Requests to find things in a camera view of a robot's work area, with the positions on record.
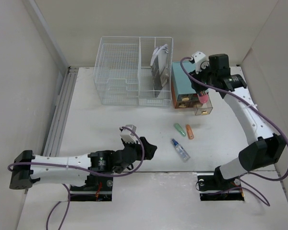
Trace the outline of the pink marker tube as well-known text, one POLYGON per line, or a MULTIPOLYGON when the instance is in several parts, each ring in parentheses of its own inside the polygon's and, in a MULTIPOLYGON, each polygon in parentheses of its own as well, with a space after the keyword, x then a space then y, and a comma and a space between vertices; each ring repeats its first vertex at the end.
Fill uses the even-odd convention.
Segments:
POLYGON ((201 91, 197 93, 197 95, 201 104, 205 104, 209 101, 209 95, 206 91, 201 91))

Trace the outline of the teal orange drawer box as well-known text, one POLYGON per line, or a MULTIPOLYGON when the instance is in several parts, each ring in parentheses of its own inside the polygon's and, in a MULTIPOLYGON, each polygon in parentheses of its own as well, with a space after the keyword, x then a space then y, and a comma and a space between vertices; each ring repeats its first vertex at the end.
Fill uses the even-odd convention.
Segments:
POLYGON ((171 95, 175 109, 192 108, 200 103, 190 79, 180 66, 180 62, 172 63, 171 95))

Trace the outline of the grey white manual booklet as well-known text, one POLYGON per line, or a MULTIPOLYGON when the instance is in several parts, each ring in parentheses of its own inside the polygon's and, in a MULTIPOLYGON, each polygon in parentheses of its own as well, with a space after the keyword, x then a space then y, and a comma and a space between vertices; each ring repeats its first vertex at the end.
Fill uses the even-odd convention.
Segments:
POLYGON ((168 81, 168 74, 166 73, 167 60, 168 45, 164 44, 163 46, 156 46, 150 62, 155 98, 159 96, 168 81))

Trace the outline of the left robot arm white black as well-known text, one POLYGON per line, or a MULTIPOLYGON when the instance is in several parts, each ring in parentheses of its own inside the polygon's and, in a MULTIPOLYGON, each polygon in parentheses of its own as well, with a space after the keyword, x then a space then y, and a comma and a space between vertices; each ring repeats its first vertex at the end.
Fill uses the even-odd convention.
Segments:
POLYGON ((71 157, 44 157, 32 150, 20 153, 8 169, 12 173, 9 188, 23 190, 37 184, 69 184, 93 190, 102 179, 123 176, 123 171, 134 171, 136 161, 151 160, 157 146, 145 137, 127 143, 123 149, 102 150, 71 157))

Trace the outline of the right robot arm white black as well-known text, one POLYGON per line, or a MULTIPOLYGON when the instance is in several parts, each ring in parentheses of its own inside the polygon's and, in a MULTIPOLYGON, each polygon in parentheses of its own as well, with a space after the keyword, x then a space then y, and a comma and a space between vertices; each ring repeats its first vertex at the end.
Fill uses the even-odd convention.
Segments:
POLYGON ((228 55, 207 57, 197 51, 190 62, 195 65, 195 70, 189 73, 193 78, 192 87, 198 93, 208 88, 218 88, 221 98, 238 119, 248 143, 237 158, 215 169, 214 186, 223 189, 232 178, 277 163, 286 141, 258 115, 244 78, 240 74, 232 74, 228 55))

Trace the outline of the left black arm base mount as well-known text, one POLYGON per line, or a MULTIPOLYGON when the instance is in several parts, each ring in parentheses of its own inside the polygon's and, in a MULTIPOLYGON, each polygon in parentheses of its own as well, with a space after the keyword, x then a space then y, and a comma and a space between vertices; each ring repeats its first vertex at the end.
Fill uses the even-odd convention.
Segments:
POLYGON ((71 201, 110 202, 112 201, 113 179, 90 175, 82 186, 70 186, 71 201))

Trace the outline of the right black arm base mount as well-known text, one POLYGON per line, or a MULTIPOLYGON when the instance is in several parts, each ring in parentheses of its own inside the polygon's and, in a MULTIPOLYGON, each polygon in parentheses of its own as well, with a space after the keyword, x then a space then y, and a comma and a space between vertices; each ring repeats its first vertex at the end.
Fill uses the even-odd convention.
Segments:
POLYGON ((196 189, 201 201, 244 201, 240 178, 224 179, 219 169, 198 173, 196 189))

